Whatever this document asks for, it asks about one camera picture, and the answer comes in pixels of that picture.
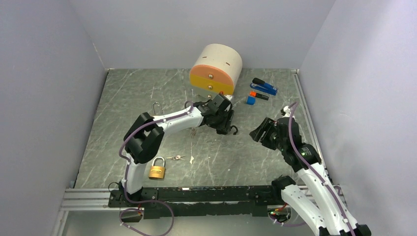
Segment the black padlock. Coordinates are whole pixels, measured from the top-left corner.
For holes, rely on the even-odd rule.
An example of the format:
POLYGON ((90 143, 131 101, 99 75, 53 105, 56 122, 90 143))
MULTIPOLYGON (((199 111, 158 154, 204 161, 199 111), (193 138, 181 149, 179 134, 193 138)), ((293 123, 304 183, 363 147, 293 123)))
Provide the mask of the black padlock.
POLYGON ((229 130, 228 130, 228 134, 232 133, 233 135, 236 135, 238 133, 238 128, 235 125, 231 125, 229 130))

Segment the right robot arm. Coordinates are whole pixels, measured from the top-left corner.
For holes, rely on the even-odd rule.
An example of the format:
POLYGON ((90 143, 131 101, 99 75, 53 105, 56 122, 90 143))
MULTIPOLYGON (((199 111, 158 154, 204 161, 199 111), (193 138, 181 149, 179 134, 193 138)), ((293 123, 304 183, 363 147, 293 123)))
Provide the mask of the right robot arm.
POLYGON ((313 200, 307 198, 290 176, 282 176, 271 183, 270 197, 273 202, 289 204, 316 236, 372 234, 369 227, 360 224, 342 203, 318 152, 302 141, 294 118, 265 118, 249 135, 262 146, 280 151, 284 161, 301 178, 313 197, 313 200))

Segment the long shackle brass padlock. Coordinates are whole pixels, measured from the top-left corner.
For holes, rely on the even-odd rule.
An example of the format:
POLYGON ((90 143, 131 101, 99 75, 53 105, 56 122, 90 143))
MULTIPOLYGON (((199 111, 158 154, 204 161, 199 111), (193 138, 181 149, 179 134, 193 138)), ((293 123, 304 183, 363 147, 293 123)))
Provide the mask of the long shackle brass padlock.
POLYGON ((154 102, 152 104, 152 112, 154 115, 162 115, 163 114, 162 105, 159 102, 154 102))

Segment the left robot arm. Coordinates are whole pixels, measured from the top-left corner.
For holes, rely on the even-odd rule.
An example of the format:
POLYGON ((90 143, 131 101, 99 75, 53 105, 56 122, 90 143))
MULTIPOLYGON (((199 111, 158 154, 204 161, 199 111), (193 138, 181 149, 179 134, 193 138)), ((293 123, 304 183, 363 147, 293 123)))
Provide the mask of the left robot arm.
POLYGON ((231 125, 233 115, 229 96, 221 93, 206 102, 187 101, 184 109, 170 114, 140 114, 125 134, 119 149, 119 156, 126 161, 125 173, 119 184, 121 200, 129 207, 140 202, 146 165, 156 157, 164 137, 200 126, 208 126, 219 135, 227 135, 234 128, 231 125))

